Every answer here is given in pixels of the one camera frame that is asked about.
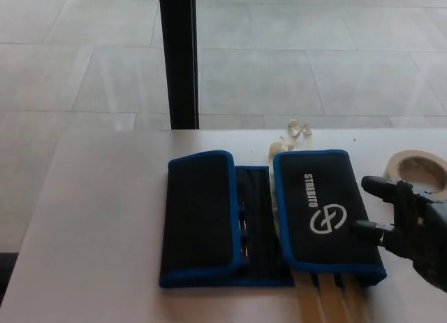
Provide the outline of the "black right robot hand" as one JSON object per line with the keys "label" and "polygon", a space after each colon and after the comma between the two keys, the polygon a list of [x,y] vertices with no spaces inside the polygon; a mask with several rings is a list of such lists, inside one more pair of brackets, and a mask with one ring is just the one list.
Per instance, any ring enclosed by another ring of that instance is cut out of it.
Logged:
{"label": "black right robot hand", "polygon": [[365,176],[361,187],[393,205],[393,223],[356,220],[351,232],[412,261],[413,269],[433,287],[446,291],[446,200],[405,180]]}

